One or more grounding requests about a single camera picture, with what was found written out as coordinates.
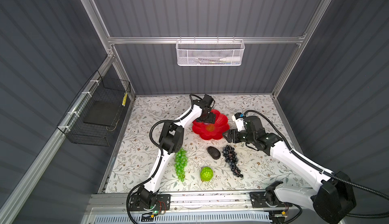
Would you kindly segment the green custard apple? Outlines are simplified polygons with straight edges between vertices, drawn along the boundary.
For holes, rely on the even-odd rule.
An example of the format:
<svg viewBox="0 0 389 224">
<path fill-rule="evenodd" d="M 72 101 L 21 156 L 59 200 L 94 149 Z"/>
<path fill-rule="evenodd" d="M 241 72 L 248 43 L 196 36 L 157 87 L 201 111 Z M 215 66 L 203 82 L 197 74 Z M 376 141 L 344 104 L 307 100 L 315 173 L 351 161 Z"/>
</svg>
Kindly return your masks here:
<svg viewBox="0 0 389 224">
<path fill-rule="evenodd" d="M 213 170 L 210 167 L 204 167 L 200 172 L 200 179 L 202 181 L 210 181 L 213 175 Z"/>
</svg>

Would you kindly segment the green grape bunch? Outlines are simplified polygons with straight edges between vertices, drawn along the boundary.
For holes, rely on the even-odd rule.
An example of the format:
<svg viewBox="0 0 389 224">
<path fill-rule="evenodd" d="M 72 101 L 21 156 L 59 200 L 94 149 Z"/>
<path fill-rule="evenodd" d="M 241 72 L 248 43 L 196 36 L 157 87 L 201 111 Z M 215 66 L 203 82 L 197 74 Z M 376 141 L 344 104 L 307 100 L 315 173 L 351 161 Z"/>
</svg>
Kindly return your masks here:
<svg viewBox="0 0 389 224">
<path fill-rule="evenodd" d="M 175 155 L 175 172 L 181 182 L 185 181 L 185 167 L 187 166 L 186 150 L 181 148 Z"/>
</svg>

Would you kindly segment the dark purple grape bunch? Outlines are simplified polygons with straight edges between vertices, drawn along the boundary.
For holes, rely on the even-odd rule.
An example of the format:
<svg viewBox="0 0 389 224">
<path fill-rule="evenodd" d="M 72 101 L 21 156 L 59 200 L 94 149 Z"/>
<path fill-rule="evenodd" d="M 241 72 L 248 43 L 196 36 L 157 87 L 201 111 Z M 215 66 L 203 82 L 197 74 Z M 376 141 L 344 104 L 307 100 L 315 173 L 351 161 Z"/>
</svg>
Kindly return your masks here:
<svg viewBox="0 0 389 224">
<path fill-rule="evenodd" d="M 244 175 L 238 167 L 238 158 L 235 148 L 227 145 L 223 148 L 222 154 L 225 157 L 225 162 L 228 163 L 233 175 L 238 178 L 243 178 Z"/>
</svg>

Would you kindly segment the black avocado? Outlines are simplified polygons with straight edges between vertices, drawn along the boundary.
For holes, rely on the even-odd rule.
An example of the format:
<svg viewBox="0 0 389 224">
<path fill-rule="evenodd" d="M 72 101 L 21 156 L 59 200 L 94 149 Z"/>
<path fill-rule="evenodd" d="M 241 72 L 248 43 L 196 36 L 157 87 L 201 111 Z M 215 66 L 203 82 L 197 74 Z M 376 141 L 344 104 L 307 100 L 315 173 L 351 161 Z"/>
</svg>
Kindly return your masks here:
<svg viewBox="0 0 389 224">
<path fill-rule="evenodd" d="M 207 152 L 214 160 L 218 160 L 221 157 L 220 151 L 215 147 L 207 147 Z"/>
</svg>

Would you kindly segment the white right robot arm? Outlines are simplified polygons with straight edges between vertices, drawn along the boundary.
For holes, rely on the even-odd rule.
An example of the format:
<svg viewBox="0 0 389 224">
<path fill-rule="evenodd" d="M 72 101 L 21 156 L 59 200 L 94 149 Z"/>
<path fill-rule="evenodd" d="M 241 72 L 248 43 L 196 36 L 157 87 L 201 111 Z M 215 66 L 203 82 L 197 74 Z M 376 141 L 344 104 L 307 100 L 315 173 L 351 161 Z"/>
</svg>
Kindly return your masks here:
<svg viewBox="0 0 389 224">
<path fill-rule="evenodd" d="M 339 223 L 356 206 L 350 186 L 336 179 L 336 175 L 296 152 L 280 132 L 267 133 L 257 116 L 233 115 L 236 129 L 223 133 L 228 143 L 244 143 L 285 164 L 301 176 L 310 187 L 307 189 L 287 185 L 277 180 L 266 187 L 263 199 L 269 207 L 290 203 L 308 208 L 329 224 Z"/>
</svg>

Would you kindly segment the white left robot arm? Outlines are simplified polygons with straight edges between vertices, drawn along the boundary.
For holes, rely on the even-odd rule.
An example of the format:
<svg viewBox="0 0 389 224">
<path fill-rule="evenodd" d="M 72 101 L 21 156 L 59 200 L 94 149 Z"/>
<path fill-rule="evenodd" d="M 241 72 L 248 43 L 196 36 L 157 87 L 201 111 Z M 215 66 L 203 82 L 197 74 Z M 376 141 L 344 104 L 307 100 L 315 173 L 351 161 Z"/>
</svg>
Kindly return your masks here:
<svg viewBox="0 0 389 224">
<path fill-rule="evenodd" d="M 195 122 L 214 124 L 216 114 L 212 112 L 214 99 L 208 94 L 199 97 L 189 95 L 190 107 L 174 120 L 160 120 L 149 133 L 151 142 L 158 147 L 158 155 L 148 179 L 137 187 L 136 196 L 147 206 L 157 201 L 161 180 L 169 161 L 180 151 L 184 140 L 184 130 Z"/>
</svg>

